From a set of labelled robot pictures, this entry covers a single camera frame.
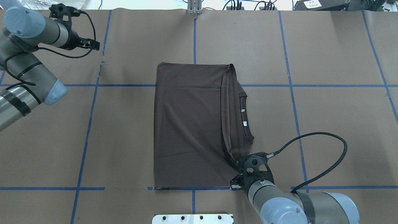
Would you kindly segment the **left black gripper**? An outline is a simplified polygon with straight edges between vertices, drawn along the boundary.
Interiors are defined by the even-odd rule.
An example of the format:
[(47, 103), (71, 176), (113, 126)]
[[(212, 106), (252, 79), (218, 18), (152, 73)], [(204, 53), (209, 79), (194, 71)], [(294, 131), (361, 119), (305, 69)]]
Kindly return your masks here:
[(77, 47), (99, 51), (100, 42), (93, 39), (80, 38), (76, 31), (70, 30), (68, 32), (68, 40), (65, 43), (65, 49), (73, 50)]

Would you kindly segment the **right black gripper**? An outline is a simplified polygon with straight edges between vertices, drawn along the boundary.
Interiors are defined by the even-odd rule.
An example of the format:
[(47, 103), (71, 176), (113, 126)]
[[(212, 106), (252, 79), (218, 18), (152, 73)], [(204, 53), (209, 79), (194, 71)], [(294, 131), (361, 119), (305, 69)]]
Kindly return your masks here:
[(248, 192), (252, 185), (252, 176), (240, 174), (236, 175), (232, 180), (230, 180), (231, 190), (244, 190)]

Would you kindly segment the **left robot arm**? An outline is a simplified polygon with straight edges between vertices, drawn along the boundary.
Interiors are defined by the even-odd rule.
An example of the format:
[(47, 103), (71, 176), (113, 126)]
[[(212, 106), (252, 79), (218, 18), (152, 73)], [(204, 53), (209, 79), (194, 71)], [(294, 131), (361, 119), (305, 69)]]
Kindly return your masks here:
[(6, 10), (1, 31), (1, 70), (17, 80), (1, 91), (1, 130), (27, 116), (40, 104), (53, 105), (68, 91), (65, 85), (34, 55), (47, 44), (63, 50), (77, 47), (88, 53), (100, 49), (93, 31), (92, 39), (83, 38), (72, 29), (72, 17), (87, 12), (62, 3), (53, 4), (49, 17), (23, 6)]

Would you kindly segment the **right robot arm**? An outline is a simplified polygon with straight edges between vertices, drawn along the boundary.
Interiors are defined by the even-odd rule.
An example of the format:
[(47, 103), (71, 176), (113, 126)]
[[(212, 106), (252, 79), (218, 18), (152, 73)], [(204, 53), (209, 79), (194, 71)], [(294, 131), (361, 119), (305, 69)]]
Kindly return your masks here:
[(358, 224), (360, 214), (350, 197), (341, 193), (286, 193), (271, 181), (245, 187), (243, 174), (230, 180), (232, 190), (244, 190), (263, 224)]

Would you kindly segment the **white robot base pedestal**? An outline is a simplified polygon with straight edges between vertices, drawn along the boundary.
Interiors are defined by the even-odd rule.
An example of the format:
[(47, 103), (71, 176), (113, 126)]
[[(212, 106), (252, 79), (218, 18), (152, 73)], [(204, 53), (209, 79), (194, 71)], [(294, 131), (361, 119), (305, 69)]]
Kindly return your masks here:
[(152, 224), (234, 224), (232, 214), (159, 214)]

